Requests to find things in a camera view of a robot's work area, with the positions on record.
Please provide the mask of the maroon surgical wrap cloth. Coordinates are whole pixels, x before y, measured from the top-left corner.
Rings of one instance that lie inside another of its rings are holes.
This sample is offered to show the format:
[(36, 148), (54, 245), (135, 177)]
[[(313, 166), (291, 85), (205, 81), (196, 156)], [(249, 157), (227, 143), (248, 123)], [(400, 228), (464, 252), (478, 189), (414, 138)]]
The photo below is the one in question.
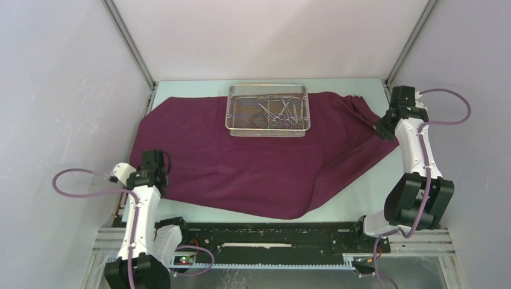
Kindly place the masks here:
[(169, 98), (145, 116), (130, 164), (145, 151), (171, 157), (165, 198), (261, 217), (296, 219), (317, 209), (398, 146), (360, 96), (309, 96), (311, 128), (298, 138), (234, 137), (226, 97)]

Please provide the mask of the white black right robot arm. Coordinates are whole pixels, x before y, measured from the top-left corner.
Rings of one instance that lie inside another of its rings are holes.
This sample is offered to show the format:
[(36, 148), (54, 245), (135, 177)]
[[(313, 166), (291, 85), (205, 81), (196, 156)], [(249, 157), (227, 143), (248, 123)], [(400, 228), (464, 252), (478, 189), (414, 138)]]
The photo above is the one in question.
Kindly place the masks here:
[(406, 238), (437, 227), (454, 194), (454, 183), (436, 165), (429, 140), (427, 111), (398, 107), (387, 110), (375, 126), (377, 134), (399, 143), (403, 175), (388, 194), (382, 211), (365, 216), (350, 236), (352, 247), (365, 252), (378, 236), (399, 232)]

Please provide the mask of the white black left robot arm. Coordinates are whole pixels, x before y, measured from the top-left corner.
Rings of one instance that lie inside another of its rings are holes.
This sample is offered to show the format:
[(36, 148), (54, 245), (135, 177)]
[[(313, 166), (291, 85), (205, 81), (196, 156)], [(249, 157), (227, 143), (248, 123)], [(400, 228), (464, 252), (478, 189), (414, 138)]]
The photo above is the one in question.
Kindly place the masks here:
[(184, 250), (190, 234), (180, 225), (156, 227), (155, 215), (168, 184), (165, 165), (144, 161), (134, 168), (119, 163), (113, 174), (130, 192), (121, 248), (104, 276), (110, 288), (170, 288), (169, 266), (175, 250)]

